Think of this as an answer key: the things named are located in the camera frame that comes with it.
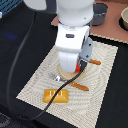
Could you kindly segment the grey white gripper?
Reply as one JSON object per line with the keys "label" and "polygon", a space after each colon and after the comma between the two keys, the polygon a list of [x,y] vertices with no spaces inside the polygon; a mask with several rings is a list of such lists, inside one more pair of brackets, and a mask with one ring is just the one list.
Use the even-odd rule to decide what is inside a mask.
{"label": "grey white gripper", "polygon": [[63,71],[73,73],[78,63],[90,61],[93,41],[89,38],[89,33],[89,26],[70,28],[58,25],[55,46],[59,51]]}

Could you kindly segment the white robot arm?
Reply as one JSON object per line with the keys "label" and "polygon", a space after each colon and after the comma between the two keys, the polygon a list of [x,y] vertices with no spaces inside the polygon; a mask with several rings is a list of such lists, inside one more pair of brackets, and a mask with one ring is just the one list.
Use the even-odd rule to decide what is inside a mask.
{"label": "white robot arm", "polygon": [[58,15],[58,33],[55,46],[59,51],[63,71],[73,73],[78,55],[91,55],[90,25],[95,0],[23,0],[33,10],[55,12]]}

